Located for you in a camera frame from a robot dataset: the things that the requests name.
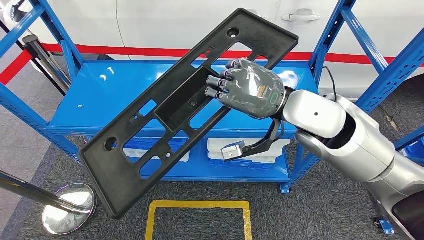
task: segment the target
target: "white car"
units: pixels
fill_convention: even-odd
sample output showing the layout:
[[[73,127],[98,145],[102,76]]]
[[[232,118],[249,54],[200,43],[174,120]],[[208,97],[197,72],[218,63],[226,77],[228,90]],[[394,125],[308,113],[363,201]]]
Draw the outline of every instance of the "white car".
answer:
[[[13,28],[13,0],[6,5],[6,25]],[[49,0],[49,4],[75,44],[189,50],[237,8],[245,8],[299,36],[292,53],[311,53],[324,31],[337,0]],[[32,9],[21,0],[22,12]],[[418,34],[424,23],[422,0],[358,0],[353,13],[385,57],[396,57]],[[30,28],[41,42],[55,44],[41,19]],[[231,50],[245,51],[234,46]],[[358,58],[365,53],[347,24],[344,24],[330,51],[342,61],[326,62],[335,78],[337,93],[355,100],[378,76],[374,67]],[[111,55],[116,60],[178,59],[170,56]],[[419,68],[410,77],[424,74]],[[324,71],[319,93],[331,93],[332,82]]]

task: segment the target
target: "blue shelf frame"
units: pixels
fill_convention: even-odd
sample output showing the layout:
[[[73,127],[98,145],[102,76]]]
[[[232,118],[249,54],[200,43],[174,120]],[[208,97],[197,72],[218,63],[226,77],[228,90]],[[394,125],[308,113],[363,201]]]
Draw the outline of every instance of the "blue shelf frame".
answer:
[[[59,19],[47,3],[47,0],[30,0],[30,2],[33,5],[33,10],[28,13],[2,40],[0,40],[0,57],[2,57],[29,28],[29,26],[40,17],[61,46],[69,76],[71,79],[74,79],[84,64],[82,55],[78,52],[75,44],[72,42]],[[423,64],[424,29],[418,33],[418,35],[408,44],[408,46],[406,46],[406,48],[391,64],[388,64],[360,24],[359,20],[352,13],[352,7],[355,2],[355,0],[340,0],[337,3],[310,60],[303,62],[302,64],[307,64],[306,67],[310,69],[314,83],[318,87],[325,57],[338,32],[342,28],[342,25],[346,22],[364,49],[364,52],[369,57],[372,65],[379,73],[379,76],[374,83],[356,102],[362,110],[369,113]],[[83,127],[50,127],[49,122],[45,121],[40,115],[38,115],[2,84],[0,84],[0,104],[77,162],[80,162],[77,157],[78,148],[67,140],[65,136],[94,135],[100,130],[92,128],[85,129]],[[402,142],[396,143],[396,149],[402,145]],[[303,155],[303,147],[298,146],[294,167],[289,173],[289,179],[280,184],[281,193],[289,193],[290,188],[316,163],[319,162],[319,158],[312,154],[308,154],[305,158],[303,158]]]

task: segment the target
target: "robotic hand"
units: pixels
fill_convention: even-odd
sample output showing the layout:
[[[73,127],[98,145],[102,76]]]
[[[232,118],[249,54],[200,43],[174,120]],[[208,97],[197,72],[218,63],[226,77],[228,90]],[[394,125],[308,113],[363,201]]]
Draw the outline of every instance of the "robotic hand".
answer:
[[[355,182],[362,183],[395,227],[410,239],[424,239],[424,168],[395,151],[379,124],[344,97],[321,97],[284,87],[278,75],[244,58],[231,61],[220,78],[209,76],[207,96],[253,118],[274,122],[251,146],[222,149],[230,161],[265,152],[282,121],[298,130],[295,139]]]

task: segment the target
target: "blue metal shelf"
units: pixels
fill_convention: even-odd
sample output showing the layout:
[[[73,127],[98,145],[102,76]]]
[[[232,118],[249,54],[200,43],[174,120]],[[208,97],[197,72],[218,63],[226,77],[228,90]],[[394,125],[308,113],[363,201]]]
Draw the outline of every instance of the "blue metal shelf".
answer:
[[[34,6],[33,10],[0,41],[0,57],[40,17],[62,47],[72,85],[51,122],[45,121],[1,84],[0,104],[79,162],[77,147],[65,136],[95,135],[175,61],[84,61],[47,0],[30,0],[30,2]],[[356,103],[369,113],[424,63],[424,29],[391,64],[387,65],[383,55],[352,13],[355,2],[355,0],[339,0],[308,62],[282,61],[273,71],[281,77],[286,86],[318,93],[317,86],[326,54],[346,22],[379,73],[378,78]],[[217,61],[214,69],[219,72],[225,63]],[[192,127],[201,125],[220,106],[217,101],[211,102],[192,120]],[[206,137],[261,138],[270,123],[270,119],[255,120],[233,110]],[[293,138],[296,129],[290,124],[284,124],[284,128],[283,138]],[[161,134],[161,126],[157,124],[150,124],[148,128],[138,133],[140,137],[154,137]],[[396,143],[396,147],[405,146],[418,135],[422,135],[422,128]],[[304,149],[300,146],[291,173],[288,171],[285,155],[278,158],[270,170],[225,168],[210,166],[206,149],[206,139],[203,139],[191,150],[190,160],[178,163],[164,180],[279,182],[281,192],[288,193],[290,188],[319,161],[312,154],[302,159]],[[142,177],[147,177],[155,169],[155,163],[150,162],[153,165],[147,164],[144,171],[142,170]]]
[[[165,181],[195,182],[270,182],[284,183],[290,180],[287,156],[283,151],[268,170],[249,169],[247,167],[222,167],[209,165],[207,139],[202,139],[190,150],[187,162],[178,162],[162,178]],[[160,160],[151,160],[141,169],[141,177],[146,179],[160,166]]]
[[[171,66],[170,63],[152,61],[84,63],[47,129],[55,134],[96,134]],[[214,65],[213,68],[219,73],[225,65]],[[285,86],[318,93],[307,62],[282,62],[273,71],[281,77]],[[202,126],[221,106],[214,99],[193,118],[191,126]],[[271,119],[257,120],[231,111],[207,137],[262,138],[270,125]],[[285,130],[285,137],[293,138],[294,126],[285,124]],[[151,122],[139,136],[160,137],[163,132],[159,122]]]

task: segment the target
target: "car door handle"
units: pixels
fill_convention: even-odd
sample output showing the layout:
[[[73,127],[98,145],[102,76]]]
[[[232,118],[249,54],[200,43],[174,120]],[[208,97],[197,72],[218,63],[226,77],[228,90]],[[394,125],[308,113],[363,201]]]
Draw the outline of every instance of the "car door handle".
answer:
[[[319,15],[313,14],[311,9],[302,8],[298,9],[294,14],[285,14],[281,19],[288,22],[310,22],[320,19]]]

